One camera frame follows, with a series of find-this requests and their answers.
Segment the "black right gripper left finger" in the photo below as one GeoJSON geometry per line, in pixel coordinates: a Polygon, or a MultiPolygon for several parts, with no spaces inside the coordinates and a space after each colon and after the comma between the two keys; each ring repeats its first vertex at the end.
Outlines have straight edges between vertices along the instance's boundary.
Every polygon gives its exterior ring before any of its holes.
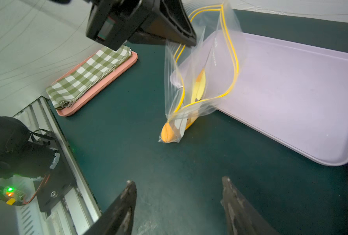
{"type": "Polygon", "coordinates": [[[85,235],[131,235],[136,200],[136,184],[134,181],[128,181],[126,188],[85,232],[85,235]]]}

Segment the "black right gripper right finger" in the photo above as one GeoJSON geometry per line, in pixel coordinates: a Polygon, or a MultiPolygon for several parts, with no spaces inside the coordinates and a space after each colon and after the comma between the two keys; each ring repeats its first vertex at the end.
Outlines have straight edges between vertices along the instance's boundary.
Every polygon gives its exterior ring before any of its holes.
{"type": "Polygon", "coordinates": [[[278,232],[255,210],[229,177],[222,178],[227,232],[229,235],[277,235],[278,232]]]}

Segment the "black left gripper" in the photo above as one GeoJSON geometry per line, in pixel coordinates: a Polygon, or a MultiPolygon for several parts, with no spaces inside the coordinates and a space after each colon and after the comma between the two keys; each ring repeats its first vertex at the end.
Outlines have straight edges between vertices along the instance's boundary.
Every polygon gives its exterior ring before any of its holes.
{"type": "Polygon", "coordinates": [[[87,38],[112,50],[126,41],[194,47],[196,33],[182,1],[91,1],[87,38]]]}

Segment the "resealable bag with duck print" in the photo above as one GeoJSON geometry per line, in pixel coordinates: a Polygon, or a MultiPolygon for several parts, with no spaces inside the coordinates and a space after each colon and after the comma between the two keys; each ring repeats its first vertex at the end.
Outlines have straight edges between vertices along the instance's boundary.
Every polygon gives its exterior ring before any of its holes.
{"type": "Polygon", "coordinates": [[[197,39],[193,47],[166,43],[163,143],[180,142],[197,118],[216,110],[235,87],[246,57],[229,1],[187,1],[184,8],[197,39]]]}

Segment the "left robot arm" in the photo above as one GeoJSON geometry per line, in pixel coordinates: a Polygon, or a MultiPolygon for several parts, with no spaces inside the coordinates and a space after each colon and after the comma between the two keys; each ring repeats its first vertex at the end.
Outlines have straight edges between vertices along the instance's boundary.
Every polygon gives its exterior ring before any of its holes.
{"type": "MultiPolygon", "coordinates": [[[[68,76],[48,88],[53,104],[68,108],[132,56],[125,41],[196,45],[196,34],[181,1],[93,1],[86,35],[103,45],[68,76]]],[[[42,177],[43,190],[60,160],[59,151],[40,145],[19,120],[0,117],[0,178],[42,177]]]]}

